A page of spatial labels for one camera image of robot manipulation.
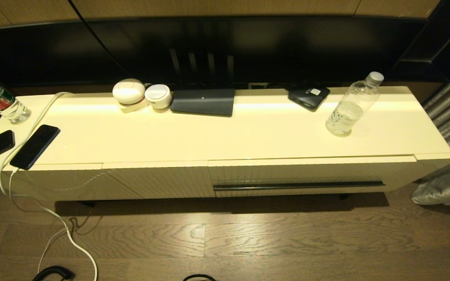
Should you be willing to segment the clear bottle with grey cap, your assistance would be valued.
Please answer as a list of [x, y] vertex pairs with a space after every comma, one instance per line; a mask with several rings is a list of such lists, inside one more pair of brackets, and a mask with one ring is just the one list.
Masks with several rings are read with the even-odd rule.
[[354, 82], [326, 120], [326, 129], [333, 135], [348, 135], [379, 99], [383, 80], [383, 74], [373, 71], [364, 80]]

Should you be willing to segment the white round jar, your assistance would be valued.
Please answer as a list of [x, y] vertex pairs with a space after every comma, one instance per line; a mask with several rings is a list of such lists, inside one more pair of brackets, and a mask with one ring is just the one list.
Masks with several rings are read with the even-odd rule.
[[152, 85], [145, 90], [145, 99], [157, 110], [164, 110], [173, 101], [173, 93], [167, 85]]

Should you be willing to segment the black box with white sticker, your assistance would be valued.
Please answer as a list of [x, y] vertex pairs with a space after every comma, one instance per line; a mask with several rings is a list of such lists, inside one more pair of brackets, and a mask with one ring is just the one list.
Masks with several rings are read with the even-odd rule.
[[315, 112], [329, 96], [330, 89], [311, 85], [306, 88], [289, 89], [288, 92], [290, 101]]

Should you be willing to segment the white oval speaker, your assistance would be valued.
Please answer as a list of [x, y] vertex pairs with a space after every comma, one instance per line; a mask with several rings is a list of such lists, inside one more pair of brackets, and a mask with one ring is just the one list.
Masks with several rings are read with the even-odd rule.
[[114, 85], [112, 95], [120, 104], [138, 103], [145, 97], [145, 85], [134, 78], [124, 79]]

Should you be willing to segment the black flat television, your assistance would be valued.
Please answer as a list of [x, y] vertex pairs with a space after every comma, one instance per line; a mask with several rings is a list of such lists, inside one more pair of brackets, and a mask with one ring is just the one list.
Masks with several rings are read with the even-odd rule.
[[412, 18], [122, 18], [0, 28], [7, 87], [351, 82], [386, 74], [425, 26]]

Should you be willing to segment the black smartphone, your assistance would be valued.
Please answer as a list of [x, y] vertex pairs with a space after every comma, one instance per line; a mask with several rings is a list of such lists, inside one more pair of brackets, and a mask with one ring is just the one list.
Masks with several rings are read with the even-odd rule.
[[61, 130], [55, 126], [41, 125], [14, 155], [9, 162], [10, 165], [29, 170], [60, 132]]

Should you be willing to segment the dark wooden wall frame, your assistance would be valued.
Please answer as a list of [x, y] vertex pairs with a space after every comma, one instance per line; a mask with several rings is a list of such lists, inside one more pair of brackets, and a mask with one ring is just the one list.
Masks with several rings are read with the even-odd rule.
[[450, 80], [450, 0], [440, 0], [426, 26], [389, 71], [389, 80]]

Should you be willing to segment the dark grey flat router box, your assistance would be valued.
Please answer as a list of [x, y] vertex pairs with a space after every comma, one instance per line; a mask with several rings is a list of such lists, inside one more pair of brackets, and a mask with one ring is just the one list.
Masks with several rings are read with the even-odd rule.
[[235, 89], [191, 89], [173, 92], [170, 110], [181, 114], [231, 117]]

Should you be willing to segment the cream drawer with black handle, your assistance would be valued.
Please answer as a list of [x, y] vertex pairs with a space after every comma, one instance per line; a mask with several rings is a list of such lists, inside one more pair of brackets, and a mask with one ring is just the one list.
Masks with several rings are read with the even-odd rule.
[[418, 161], [398, 157], [209, 162], [218, 197], [352, 194], [393, 190], [414, 180]]

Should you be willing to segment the cream ribbed cabinet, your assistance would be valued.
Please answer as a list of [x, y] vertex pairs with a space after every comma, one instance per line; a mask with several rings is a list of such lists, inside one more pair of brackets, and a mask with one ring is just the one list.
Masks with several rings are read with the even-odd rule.
[[345, 137], [325, 127], [344, 88], [332, 88], [316, 112], [285, 90], [237, 90], [231, 117], [124, 113], [110, 93], [66, 93], [41, 120], [59, 135], [30, 170], [10, 180], [7, 165], [2, 183], [45, 201], [183, 199], [217, 196], [211, 161], [412, 155], [413, 181], [450, 164], [449, 145], [409, 88], [380, 90]]

